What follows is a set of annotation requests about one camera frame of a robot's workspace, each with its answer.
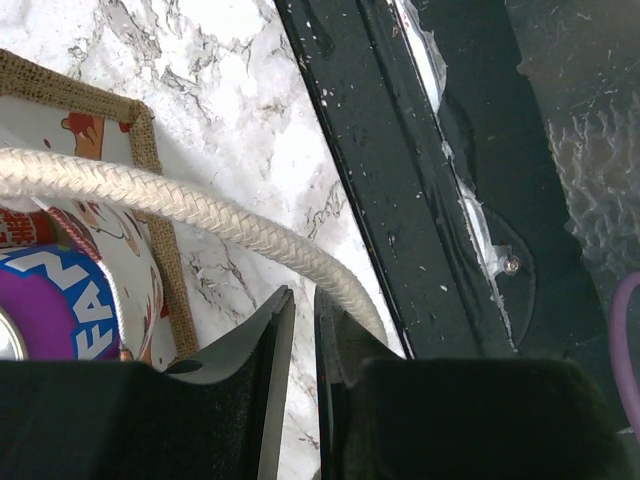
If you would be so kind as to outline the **orange red soda can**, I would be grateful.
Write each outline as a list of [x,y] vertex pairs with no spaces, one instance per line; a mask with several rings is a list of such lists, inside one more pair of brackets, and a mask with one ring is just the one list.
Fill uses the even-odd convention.
[[56,239],[55,227],[43,211],[22,213],[7,208],[1,209],[2,249],[51,244]]

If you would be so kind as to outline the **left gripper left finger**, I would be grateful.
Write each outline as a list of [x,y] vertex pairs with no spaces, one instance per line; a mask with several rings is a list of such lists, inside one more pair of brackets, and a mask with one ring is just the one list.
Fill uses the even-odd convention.
[[277,289],[198,353],[137,361],[5,361],[5,479],[273,479],[295,301]]

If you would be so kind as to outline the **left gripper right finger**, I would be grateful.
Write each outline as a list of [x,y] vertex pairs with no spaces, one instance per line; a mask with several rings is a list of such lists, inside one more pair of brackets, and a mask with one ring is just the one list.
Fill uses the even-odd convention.
[[594,382],[566,361],[404,359],[317,290],[321,479],[626,479]]

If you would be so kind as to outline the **purple fanta can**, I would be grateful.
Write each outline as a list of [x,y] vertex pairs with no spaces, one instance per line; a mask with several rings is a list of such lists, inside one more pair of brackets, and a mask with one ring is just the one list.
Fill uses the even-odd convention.
[[3,360],[113,360],[111,288],[87,254],[58,244],[1,252]]

